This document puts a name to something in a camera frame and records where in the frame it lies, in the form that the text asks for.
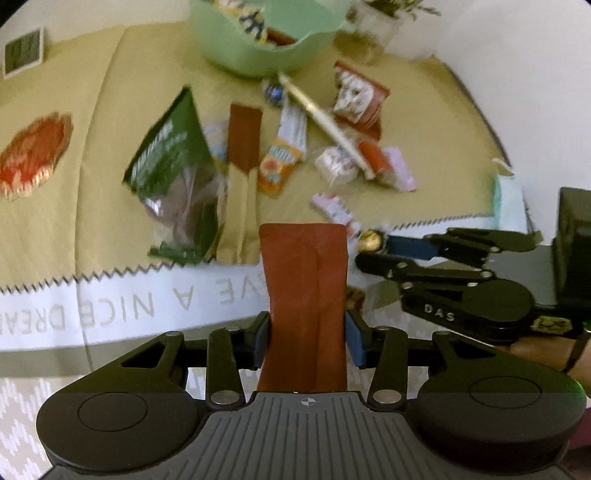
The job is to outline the right hand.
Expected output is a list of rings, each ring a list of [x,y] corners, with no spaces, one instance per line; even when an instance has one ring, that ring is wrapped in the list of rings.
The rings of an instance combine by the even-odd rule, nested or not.
[[[590,341],[562,337],[523,338],[506,348],[508,353],[590,382]]]

